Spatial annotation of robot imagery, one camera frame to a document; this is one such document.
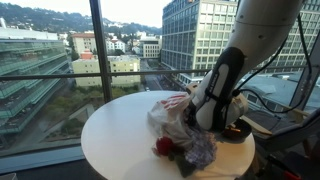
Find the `purple cloth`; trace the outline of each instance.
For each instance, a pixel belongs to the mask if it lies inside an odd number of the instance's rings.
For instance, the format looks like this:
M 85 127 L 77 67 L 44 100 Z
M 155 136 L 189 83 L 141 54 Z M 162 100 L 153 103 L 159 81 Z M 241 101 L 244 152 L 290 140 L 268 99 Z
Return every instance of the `purple cloth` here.
M 193 140 L 193 146 L 185 152 L 185 158 L 196 165 L 197 169 L 203 170 L 216 159 L 217 146 L 214 134 L 202 130 L 199 125 L 189 127 L 186 131 Z

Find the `white building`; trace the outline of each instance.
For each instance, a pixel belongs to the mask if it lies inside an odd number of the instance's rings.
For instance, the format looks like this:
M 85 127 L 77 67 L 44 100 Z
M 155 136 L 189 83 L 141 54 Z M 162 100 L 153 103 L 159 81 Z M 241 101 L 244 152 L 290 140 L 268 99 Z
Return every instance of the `white building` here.
M 56 33 L 30 31 L 1 27 L 0 39 L 46 39 L 58 40 Z
M 108 56 L 111 72 L 137 72 L 140 71 L 140 59 L 134 55 Z M 100 72 L 98 59 L 88 50 L 81 53 L 80 59 L 72 62 L 74 73 Z M 101 86 L 100 77 L 75 78 L 77 86 Z M 140 76 L 113 76 L 112 86 L 132 87 L 140 84 Z
M 97 50 L 94 33 L 74 33 L 72 34 L 74 49 L 78 54 L 89 49 L 91 52 Z
M 112 39 L 106 41 L 107 51 L 114 52 L 116 49 L 120 49 L 123 52 L 126 52 L 126 43 L 119 39 Z
M 137 46 L 133 47 L 132 51 L 134 51 L 136 54 L 141 54 L 140 48 Z
M 143 58 L 158 58 L 162 48 L 162 40 L 152 37 L 145 37 L 140 40 L 138 48 Z
M 68 34 L 67 34 L 67 33 L 58 34 L 58 38 L 59 38 L 59 40 L 61 40 L 61 41 L 63 42 L 63 44 L 64 44 L 65 46 L 69 46 L 69 42 L 68 42 L 68 40 L 67 40 L 67 38 L 68 38 Z

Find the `round white table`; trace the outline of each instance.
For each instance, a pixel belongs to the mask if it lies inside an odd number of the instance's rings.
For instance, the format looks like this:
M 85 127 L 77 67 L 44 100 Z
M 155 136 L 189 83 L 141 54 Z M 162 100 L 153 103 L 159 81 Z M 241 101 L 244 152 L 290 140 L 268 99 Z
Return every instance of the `round white table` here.
M 81 136 L 90 165 L 108 180 L 235 179 L 249 168 L 255 153 L 253 136 L 232 142 L 216 135 L 217 158 L 203 171 L 183 178 L 174 161 L 157 157 L 151 148 L 156 135 L 147 112 L 174 91 L 148 91 L 115 99 L 95 111 Z

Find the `red roof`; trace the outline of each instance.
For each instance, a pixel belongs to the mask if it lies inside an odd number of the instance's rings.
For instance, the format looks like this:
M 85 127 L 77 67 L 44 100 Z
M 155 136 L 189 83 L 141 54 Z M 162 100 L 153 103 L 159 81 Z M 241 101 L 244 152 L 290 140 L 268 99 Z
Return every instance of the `red roof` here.
M 94 33 L 75 33 L 72 34 L 73 38 L 94 38 Z

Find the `building facade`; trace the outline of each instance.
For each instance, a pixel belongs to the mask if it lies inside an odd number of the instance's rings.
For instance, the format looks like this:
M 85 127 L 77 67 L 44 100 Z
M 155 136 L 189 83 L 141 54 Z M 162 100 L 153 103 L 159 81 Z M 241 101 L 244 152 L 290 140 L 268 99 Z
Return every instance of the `building facade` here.
M 160 50 L 162 48 L 162 39 L 155 36 L 144 37 L 140 39 L 139 55 L 143 58 L 159 58 Z
M 57 34 L 0 27 L 0 75 L 68 73 L 64 44 Z M 0 82 L 0 134 L 20 132 L 66 84 L 64 79 Z
M 305 40 L 310 53 L 320 29 L 320 2 L 309 0 L 301 11 Z M 237 1 L 174 0 L 163 9 L 163 48 L 161 62 L 171 69 L 212 69 L 226 46 L 237 11 Z M 264 73 L 301 71 L 289 66 L 305 65 L 297 23 L 286 45 Z M 204 73 L 183 73 L 184 84 L 200 82 Z
M 107 52 L 114 52 L 116 49 L 120 49 L 122 52 L 126 52 L 126 43 L 119 39 L 112 39 L 106 41 Z
M 74 49 L 78 54 L 89 49 L 91 52 L 97 50 L 94 33 L 74 33 L 72 34 Z
M 81 53 L 81 59 L 72 62 L 74 73 L 100 72 L 98 59 L 87 56 L 88 51 Z M 140 71 L 140 58 L 135 55 L 108 56 L 111 72 L 137 72 Z M 77 86 L 101 86 L 100 77 L 75 78 Z M 116 87 L 132 87 L 141 82 L 139 75 L 113 76 L 111 85 Z

